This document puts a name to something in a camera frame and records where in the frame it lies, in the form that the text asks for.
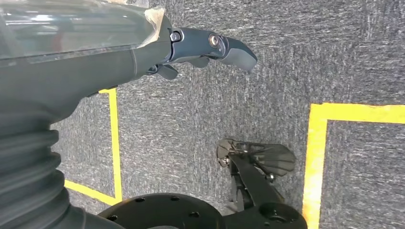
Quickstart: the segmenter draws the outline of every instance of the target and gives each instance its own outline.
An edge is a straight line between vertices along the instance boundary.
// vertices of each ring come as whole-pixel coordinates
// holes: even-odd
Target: black metal base
[[[223,139],[217,157],[231,172],[236,213],[222,216],[200,199],[160,193],[124,200],[99,216],[126,229],[307,229],[301,214],[271,185],[275,176],[294,169],[295,157],[286,147]]]

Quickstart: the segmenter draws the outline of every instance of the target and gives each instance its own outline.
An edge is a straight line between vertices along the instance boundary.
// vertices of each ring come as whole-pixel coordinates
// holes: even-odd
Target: plastic wrap
[[[163,8],[147,9],[147,0],[118,2],[0,0],[0,60],[52,61],[136,49],[158,39]]]

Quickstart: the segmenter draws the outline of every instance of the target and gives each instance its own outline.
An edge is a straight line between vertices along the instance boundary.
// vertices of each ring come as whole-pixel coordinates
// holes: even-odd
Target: yellow tape line
[[[117,90],[109,89],[102,90],[100,93],[107,93],[110,106],[110,122],[111,122],[111,143],[112,143],[112,157],[113,157],[113,173],[114,173],[114,193],[115,196],[111,197],[84,185],[65,180],[65,187],[71,190],[85,194],[91,198],[98,199],[99,201],[108,205],[114,205],[122,201],[122,182],[121,182],[121,161],[119,157],[119,135],[118,135],[118,108],[117,108]]]
[[[308,229],[319,229],[328,120],[405,124],[405,105],[311,105],[302,207]]]

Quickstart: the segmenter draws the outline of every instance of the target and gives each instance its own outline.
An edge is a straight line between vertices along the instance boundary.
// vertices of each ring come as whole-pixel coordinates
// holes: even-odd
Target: gray carpet floor
[[[223,137],[284,144],[294,172],[277,180],[301,210],[311,103],[405,104],[404,0],[166,0],[174,26],[247,43],[251,74],[210,63],[179,65],[166,81],[144,77],[117,89],[125,198],[178,192],[226,214],[229,177],[215,160]],[[66,178],[114,195],[108,97],[84,99],[55,125]],[[330,122],[320,228],[405,228],[405,126]],[[108,207],[71,192],[90,212]]]

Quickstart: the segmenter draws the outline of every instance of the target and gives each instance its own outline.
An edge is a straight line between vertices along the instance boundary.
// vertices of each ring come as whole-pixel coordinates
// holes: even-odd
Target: bolt
[[[266,179],[273,183],[276,180],[276,177],[271,173],[270,175],[266,176]]]
[[[181,35],[180,35],[180,33],[178,33],[178,32],[172,32],[172,33],[170,34],[170,40],[171,40],[172,42],[178,42],[178,41],[180,41],[180,40],[181,40]]]
[[[219,39],[218,39],[218,37],[217,37],[215,34],[211,34],[211,35],[210,35],[210,45],[211,45],[213,48],[217,48],[218,45],[219,45]]]
[[[224,158],[218,159],[218,162],[222,167],[226,167],[229,165],[230,160],[228,157],[224,157]]]

